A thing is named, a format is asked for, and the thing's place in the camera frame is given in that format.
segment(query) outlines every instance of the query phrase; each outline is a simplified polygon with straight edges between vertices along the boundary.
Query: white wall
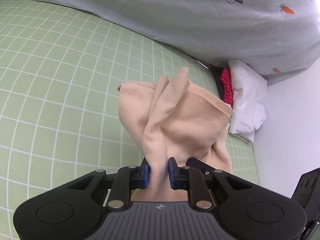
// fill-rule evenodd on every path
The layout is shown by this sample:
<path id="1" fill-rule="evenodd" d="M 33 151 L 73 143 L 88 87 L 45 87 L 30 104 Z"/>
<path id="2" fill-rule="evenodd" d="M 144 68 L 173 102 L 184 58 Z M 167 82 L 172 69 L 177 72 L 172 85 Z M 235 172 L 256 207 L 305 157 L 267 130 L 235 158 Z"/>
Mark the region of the white wall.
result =
<path id="1" fill-rule="evenodd" d="M 291 197 L 300 176 L 320 167 L 320 59 L 268 87 L 265 106 L 254 138 L 260 184 Z"/>

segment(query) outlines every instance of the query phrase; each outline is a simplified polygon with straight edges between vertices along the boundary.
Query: ribbed gray panel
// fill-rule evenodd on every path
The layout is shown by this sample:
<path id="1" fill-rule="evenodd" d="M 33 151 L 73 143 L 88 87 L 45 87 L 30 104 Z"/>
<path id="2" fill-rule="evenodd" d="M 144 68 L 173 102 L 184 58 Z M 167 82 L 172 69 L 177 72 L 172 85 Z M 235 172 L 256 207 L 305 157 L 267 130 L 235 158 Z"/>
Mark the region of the ribbed gray panel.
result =
<path id="1" fill-rule="evenodd" d="M 188 202 L 134 202 L 107 216 L 87 240 L 235 240 L 214 216 L 191 209 Z"/>

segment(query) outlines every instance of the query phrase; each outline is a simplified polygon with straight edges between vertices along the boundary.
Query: black plastic device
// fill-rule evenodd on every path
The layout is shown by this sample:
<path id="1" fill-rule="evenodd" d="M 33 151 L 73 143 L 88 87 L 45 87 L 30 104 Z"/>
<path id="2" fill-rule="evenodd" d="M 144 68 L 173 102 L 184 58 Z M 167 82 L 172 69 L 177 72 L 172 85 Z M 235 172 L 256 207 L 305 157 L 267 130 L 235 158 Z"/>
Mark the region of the black plastic device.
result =
<path id="1" fill-rule="evenodd" d="M 21 240 L 298 240 L 305 232 L 306 212 L 293 199 L 195 158 L 184 167 L 170 158 L 168 173 L 171 188 L 188 191 L 188 201 L 132 202 L 131 191 L 148 186 L 144 159 L 139 167 L 96 170 L 31 198 L 13 223 Z"/>

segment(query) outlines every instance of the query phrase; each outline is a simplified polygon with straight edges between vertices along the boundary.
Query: white pillow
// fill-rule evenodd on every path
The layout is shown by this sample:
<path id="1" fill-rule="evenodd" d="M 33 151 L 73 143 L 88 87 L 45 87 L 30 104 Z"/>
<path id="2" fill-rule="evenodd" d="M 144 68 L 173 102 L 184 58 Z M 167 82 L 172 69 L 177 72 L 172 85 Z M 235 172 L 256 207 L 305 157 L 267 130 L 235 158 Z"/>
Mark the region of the white pillow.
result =
<path id="1" fill-rule="evenodd" d="M 233 116 L 229 132 L 253 142 L 254 133 L 266 119 L 264 100 L 267 81 L 239 59 L 229 60 L 233 89 Z"/>

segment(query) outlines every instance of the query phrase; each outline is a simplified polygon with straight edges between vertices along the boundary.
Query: fabric fold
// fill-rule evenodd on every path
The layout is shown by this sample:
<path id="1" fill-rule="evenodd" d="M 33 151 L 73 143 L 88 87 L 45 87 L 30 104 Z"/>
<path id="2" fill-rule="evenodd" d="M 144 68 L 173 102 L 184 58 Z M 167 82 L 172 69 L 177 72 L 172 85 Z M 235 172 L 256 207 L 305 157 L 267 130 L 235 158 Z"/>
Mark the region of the fabric fold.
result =
<path id="1" fill-rule="evenodd" d="M 229 105 L 188 80 L 181 67 L 170 81 L 157 84 L 125 82 L 121 85 L 119 118 L 150 165 L 149 185 L 138 189 L 134 201 L 185 201 L 187 192 L 170 188 L 167 162 L 179 166 L 195 157 L 231 172 L 225 138 L 232 114 Z"/>

